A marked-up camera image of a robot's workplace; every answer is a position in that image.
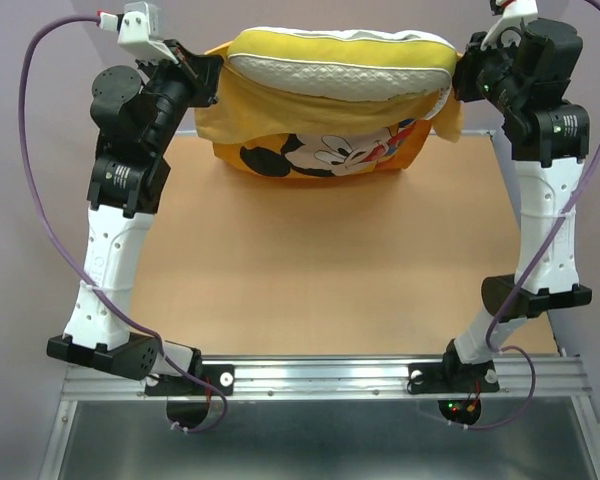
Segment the white pillow yellow edge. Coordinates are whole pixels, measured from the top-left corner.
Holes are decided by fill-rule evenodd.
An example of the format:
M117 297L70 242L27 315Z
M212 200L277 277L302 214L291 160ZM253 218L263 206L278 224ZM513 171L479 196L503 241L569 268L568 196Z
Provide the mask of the white pillow yellow edge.
M414 30L257 27L240 33L227 57L234 70L263 86L350 102L446 95L457 63L453 45Z

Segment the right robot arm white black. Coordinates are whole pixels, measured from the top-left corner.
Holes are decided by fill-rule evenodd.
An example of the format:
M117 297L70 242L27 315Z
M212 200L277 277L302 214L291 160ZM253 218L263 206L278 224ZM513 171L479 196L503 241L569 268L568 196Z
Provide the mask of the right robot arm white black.
M503 19L471 37L456 69L457 99L486 100L503 116L520 191L521 244L516 271L482 282L482 310L443 355L439 377L451 391L494 385L492 359L517 328L592 299L577 272L568 204L589 152L589 115L564 98L582 48L569 24Z

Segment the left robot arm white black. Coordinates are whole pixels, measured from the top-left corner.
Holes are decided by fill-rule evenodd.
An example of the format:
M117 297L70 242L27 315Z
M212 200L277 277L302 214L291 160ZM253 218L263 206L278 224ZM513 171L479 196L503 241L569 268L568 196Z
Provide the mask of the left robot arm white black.
M164 155L187 111L216 103L223 66L218 55L182 47L174 55L110 67L93 81L90 116L99 134L86 256L74 310L46 353L127 379L168 376L190 394L202 384L200 351L165 343L130 318L138 261L171 171Z

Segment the orange patterned pillowcase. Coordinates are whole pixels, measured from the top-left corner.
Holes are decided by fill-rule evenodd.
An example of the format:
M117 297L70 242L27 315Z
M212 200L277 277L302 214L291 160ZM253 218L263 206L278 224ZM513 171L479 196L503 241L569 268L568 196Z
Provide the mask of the orange patterned pillowcase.
M335 178L407 169L430 133L459 140L461 103L436 94L342 102L277 91L224 64L218 101L195 112L200 138L231 167L269 178Z

